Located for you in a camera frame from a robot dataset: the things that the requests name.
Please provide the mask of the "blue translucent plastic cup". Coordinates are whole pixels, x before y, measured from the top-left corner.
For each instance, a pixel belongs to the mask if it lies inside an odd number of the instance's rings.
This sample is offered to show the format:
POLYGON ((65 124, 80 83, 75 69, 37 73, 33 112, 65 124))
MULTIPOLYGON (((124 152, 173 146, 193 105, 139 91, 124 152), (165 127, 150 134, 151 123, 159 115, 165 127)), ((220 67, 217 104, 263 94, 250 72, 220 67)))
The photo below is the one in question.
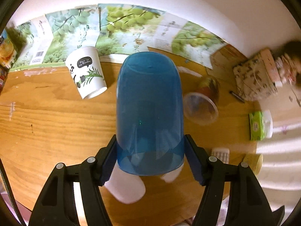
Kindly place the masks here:
POLYGON ((138 176, 169 173, 184 163, 181 79, 174 62, 155 52, 125 59, 116 88, 117 161, 138 176))

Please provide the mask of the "white patterned paper cup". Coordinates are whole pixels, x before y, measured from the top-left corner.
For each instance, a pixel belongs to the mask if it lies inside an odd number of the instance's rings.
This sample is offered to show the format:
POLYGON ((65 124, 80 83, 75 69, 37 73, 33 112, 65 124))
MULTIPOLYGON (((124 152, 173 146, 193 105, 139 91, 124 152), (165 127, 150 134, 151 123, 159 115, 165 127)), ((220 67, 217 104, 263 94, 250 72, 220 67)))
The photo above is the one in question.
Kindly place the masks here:
POLYGON ((229 164, 230 150, 226 147, 216 147, 211 151, 211 155, 217 157, 224 164, 229 164))

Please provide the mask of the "brown clear-rim plastic cup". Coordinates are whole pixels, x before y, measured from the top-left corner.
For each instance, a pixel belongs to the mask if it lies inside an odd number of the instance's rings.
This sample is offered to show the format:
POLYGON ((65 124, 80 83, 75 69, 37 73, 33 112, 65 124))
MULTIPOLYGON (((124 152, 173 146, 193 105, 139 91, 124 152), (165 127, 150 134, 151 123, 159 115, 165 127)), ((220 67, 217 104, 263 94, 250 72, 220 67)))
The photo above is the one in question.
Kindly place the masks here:
POLYGON ((219 83, 212 76, 204 76, 195 91, 183 98, 184 115, 199 125, 209 125, 219 116, 219 83))

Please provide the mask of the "white bamboo print paper cup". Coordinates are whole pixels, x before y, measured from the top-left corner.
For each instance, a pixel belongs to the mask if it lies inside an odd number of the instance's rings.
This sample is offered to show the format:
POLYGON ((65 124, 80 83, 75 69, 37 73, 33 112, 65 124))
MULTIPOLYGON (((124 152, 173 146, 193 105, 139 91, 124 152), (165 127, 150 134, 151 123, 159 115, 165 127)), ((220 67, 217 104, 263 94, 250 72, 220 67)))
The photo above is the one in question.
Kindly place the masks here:
POLYGON ((107 90, 95 47, 81 47, 74 50, 67 57, 65 66, 82 99, 91 99, 107 90))

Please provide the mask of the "cream cartoon mug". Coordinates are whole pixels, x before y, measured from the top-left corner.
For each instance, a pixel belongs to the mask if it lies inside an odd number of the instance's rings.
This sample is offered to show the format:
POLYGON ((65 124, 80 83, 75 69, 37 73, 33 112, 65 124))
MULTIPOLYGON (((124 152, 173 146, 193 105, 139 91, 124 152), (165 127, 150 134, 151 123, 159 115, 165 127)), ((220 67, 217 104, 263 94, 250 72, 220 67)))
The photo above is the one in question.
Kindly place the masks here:
POLYGON ((262 168, 263 155, 259 153, 248 153, 245 155, 243 162, 247 163, 257 176, 262 168))

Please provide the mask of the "green tissue pack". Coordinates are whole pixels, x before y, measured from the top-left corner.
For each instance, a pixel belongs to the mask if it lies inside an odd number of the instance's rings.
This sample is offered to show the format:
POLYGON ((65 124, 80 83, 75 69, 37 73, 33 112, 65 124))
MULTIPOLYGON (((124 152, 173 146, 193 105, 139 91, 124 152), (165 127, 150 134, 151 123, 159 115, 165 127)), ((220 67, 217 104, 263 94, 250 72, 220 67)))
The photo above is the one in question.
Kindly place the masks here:
POLYGON ((250 141, 261 141, 265 138, 265 122, 262 111, 249 113, 250 141))

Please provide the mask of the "black pen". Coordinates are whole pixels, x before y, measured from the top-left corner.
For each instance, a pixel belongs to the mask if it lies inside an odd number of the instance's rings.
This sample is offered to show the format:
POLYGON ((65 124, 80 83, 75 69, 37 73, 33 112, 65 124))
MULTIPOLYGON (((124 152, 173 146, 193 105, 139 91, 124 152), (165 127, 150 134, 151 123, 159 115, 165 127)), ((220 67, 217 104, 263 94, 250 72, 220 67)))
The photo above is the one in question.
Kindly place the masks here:
POLYGON ((235 97, 241 103, 245 103, 245 100, 242 97, 238 96, 238 94, 236 94, 235 92, 229 91, 229 94, 231 94, 233 97, 235 97))

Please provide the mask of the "letter print fabric bag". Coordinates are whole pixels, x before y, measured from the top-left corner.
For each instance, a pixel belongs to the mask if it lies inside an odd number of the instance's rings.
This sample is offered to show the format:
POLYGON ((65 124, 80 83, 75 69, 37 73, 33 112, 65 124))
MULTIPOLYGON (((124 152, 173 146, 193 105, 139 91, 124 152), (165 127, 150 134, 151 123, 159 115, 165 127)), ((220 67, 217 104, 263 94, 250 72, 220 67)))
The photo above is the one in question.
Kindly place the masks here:
POLYGON ((233 67, 238 94, 245 101, 260 101, 277 93, 270 79, 263 57, 258 53, 253 58, 233 67))

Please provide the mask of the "pink round tin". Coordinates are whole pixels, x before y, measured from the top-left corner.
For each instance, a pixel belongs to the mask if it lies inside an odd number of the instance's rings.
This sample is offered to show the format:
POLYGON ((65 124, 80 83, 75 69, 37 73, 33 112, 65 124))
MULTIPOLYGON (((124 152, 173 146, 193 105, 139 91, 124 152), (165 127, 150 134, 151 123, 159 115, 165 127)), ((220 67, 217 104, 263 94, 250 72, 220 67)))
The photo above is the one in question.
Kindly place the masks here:
POLYGON ((281 82, 280 75, 277 71, 277 67, 276 67, 275 60, 273 58, 271 50, 269 48, 265 48, 265 49, 261 50, 260 56, 263 60, 267 74, 270 77, 271 81, 275 84, 275 86, 277 88, 282 87, 283 84, 281 82))

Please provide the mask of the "doll with brown hair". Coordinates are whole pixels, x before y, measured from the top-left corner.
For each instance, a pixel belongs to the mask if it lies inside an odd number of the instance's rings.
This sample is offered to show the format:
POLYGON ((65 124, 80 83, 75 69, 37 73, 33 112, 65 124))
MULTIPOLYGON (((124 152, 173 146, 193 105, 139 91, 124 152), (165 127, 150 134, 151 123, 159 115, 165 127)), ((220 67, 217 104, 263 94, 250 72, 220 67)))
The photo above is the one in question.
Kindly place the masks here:
POLYGON ((298 89, 300 89, 300 48, 299 40, 286 43, 282 54, 275 61, 282 84, 289 84, 298 89))

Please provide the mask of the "green grape printed cardboard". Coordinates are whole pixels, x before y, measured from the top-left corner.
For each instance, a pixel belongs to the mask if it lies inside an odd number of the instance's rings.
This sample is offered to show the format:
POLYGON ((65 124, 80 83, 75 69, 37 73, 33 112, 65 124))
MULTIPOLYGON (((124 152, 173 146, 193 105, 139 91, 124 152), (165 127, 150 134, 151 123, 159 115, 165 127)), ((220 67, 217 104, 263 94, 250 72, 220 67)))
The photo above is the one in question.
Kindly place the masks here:
POLYGON ((207 68, 226 42, 209 30, 168 12, 136 5, 99 4, 57 11, 20 25, 9 24, 17 48, 13 68, 63 64, 74 50, 92 46, 101 57, 156 48, 207 68))

